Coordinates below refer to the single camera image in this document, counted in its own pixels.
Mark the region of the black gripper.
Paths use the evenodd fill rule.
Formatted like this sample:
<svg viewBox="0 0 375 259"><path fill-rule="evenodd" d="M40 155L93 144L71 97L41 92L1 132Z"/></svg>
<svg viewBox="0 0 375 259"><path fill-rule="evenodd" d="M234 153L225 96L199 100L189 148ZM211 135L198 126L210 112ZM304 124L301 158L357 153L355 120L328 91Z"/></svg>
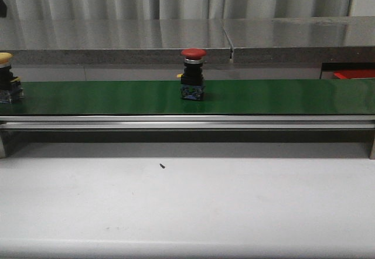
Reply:
<svg viewBox="0 0 375 259"><path fill-rule="evenodd" d="M5 18L7 16L7 5L4 0L0 0L0 17Z"/></svg>

